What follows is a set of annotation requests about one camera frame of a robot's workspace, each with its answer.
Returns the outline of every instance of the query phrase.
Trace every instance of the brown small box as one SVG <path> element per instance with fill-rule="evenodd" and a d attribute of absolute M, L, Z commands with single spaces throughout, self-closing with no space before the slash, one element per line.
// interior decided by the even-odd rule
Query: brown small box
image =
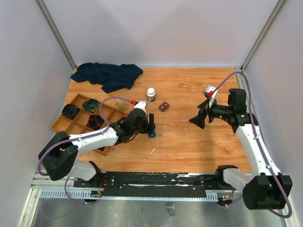
<path fill-rule="evenodd" d="M 159 106 L 159 110 L 161 110 L 162 112 L 164 112 L 166 110 L 165 106 L 163 104 L 161 104 Z"/>
<path fill-rule="evenodd" d="M 167 102 L 162 103 L 163 106 L 165 106 L 165 109 L 169 108 L 169 104 Z"/>
<path fill-rule="evenodd" d="M 167 109 L 169 108 L 169 104 L 167 102 L 164 102 L 162 103 L 160 106 L 159 106 L 159 109 L 164 112 L 166 111 Z"/>

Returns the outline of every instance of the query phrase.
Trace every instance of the wooden table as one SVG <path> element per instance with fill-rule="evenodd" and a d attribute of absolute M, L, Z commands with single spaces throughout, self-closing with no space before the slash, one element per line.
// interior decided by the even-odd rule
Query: wooden table
<path fill-rule="evenodd" d="M 243 146 L 226 122 L 215 119 L 211 124 L 206 123 L 204 130 L 188 122 L 205 100 L 204 88 L 208 84 L 217 86 L 233 69 L 146 68 L 143 71 L 132 89 L 110 94 L 101 90 L 101 85 L 71 81 L 64 105 L 77 93 L 100 101 L 110 96 L 146 100 L 147 89 L 156 90 L 156 100 L 147 106 L 147 112 L 155 115 L 156 138 L 139 134 L 130 143 L 114 146 L 107 156 L 91 151 L 79 157 L 80 160 L 91 160 L 105 171 L 213 173 L 218 165 L 231 164 L 245 173 L 251 172 Z M 229 79 L 217 94 L 218 104 L 226 105 L 228 90 L 237 87 L 236 77 Z M 161 112 L 158 106 L 164 101 L 170 107 Z M 116 100 L 107 104 L 116 106 Z"/>

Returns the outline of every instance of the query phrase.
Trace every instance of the bottle cap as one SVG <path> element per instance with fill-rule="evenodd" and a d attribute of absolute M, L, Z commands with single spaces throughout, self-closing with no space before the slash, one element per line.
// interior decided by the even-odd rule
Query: bottle cap
<path fill-rule="evenodd" d="M 155 94 L 155 89 L 153 89 L 152 87 L 147 89 L 147 94 L 153 96 Z"/>

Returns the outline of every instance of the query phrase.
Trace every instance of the wooden compartment tray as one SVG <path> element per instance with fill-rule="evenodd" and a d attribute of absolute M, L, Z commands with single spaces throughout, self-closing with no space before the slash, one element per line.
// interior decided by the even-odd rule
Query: wooden compartment tray
<path fill-rule="evenodd" d="M 87 132 L 94 131 L 93 129 L 87 127 L 87 122 L 89 119 L 89 116 L 96 114 L 99 114 L 99 108 L 94 113 L 88 112 L 83 109 L 82 104 L 90 99 L 90 97 L 84 96 L 82 94 L 77 94 L 74 99 L 71 101 L 71 104 L 75 104 L 80 111 L 75 116 L 73 120 L 70 120 L 62 115 L 58 117 L 58 119 L 54 122 L 54 124 L 51 126 L 51 129 L 55 132 L 65 131 L 68 135 L 73 134 L 83 134 Z M 104 117 L 110 122 L 116 122 L 122 117 L 126 117 L 127 114 L 124 113 L 121 110 L 118 110 L 112 106 L 103 104 L 102 105 L 102 113 Z M 101 126 L 101 129 L 106 126 L 106 123 L 103 123 Z M 95 152 L 102 154 L 106 156 L 108 152 L 110 151 L 111 147 L 105 147 L 103 149 L 96 149 Z"/>

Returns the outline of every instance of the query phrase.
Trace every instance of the small white bottle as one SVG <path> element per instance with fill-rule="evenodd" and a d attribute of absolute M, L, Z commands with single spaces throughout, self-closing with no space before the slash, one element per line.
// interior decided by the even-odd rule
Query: small white bottle
<path fill-rule="evenodd" d="M 156 99 L 156 92 L 155 89 L 149 88 L 147 89 L 147 101 L 153 102 Z"/>

